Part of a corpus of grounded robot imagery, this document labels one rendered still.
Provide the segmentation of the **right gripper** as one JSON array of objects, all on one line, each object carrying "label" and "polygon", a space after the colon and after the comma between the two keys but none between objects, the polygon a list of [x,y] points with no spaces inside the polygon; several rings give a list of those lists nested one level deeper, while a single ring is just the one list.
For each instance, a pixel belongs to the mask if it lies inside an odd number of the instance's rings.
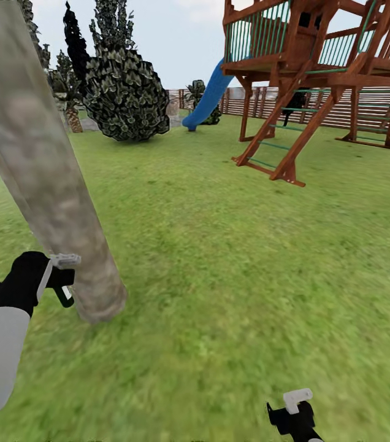
[{"label": "right gripper", "polygon": [[291,434],[292,438],[295,439],[294,431],[298,425],[305,424],[311,428],[315,427],[313,413],[308,403],[303,402],[297,405],[299,412],[292,415],[285,408],[276,409],[275,411],[268,410],[270,423],[277,426],[280,435]]}]

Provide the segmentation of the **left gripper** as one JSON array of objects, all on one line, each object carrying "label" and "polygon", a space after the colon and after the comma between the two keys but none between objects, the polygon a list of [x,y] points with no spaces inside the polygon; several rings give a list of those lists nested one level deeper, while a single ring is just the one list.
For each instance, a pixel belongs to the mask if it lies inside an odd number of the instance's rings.
[{"label": "left gripper", "polygon": [[55,288],[62,285],[73,285],[74,282],[74,269],[55,269],[56,274],[52,277],[53,282],[47,282],[46,288]]}]

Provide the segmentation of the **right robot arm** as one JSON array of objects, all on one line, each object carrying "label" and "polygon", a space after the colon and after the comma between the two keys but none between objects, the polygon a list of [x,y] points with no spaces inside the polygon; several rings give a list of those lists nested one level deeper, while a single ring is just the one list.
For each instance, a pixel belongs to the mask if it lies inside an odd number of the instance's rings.
[{"label": "right robot arm", "polygon": [[306,403],[312,398],[308,388],[287,392],[283,394],[286,408],[268,410],[270,423],[277,426],[280,435],[291,434],[294,442],[324,442],[312,429],[315,427],[313,413]]}]

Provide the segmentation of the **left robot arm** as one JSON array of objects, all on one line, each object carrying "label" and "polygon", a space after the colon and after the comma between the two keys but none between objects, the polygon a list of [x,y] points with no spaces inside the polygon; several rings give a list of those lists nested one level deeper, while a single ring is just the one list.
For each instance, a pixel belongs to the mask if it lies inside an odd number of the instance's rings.
[{"label": "left robot arm", "polygon": [[13,392],[28,325],[45,288],[73,285],[74,269],[61,269],[82,261],[76,254],[25,253],[0,282],[0,410]]}]

